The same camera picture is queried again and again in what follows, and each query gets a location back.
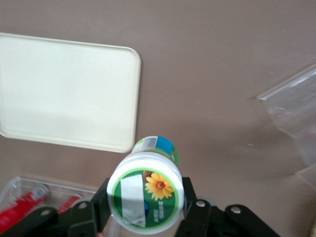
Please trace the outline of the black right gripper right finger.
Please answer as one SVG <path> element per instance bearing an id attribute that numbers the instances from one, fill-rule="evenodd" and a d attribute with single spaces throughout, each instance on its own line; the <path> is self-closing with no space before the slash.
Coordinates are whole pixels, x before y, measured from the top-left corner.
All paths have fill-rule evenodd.
<path id="1" fill-rule="evenodd" d="M 183 177 L 184 219 L 176 237 L 277 237 L 277 234 L 248 207 L 229 205 L 220 210 L 195 194 L 191 179 Z"/>

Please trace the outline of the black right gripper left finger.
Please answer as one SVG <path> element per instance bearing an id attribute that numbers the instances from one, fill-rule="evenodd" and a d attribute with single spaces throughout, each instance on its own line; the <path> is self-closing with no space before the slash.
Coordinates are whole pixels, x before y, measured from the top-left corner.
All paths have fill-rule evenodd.
<path id="1" fill-rule="evenodd" d="M 2 237 L 96 237 L 111 216 L 107 178 L 91 200 L 79 200 L 59 213 L 51 206 L 39 207 L 12 225 Z"/>

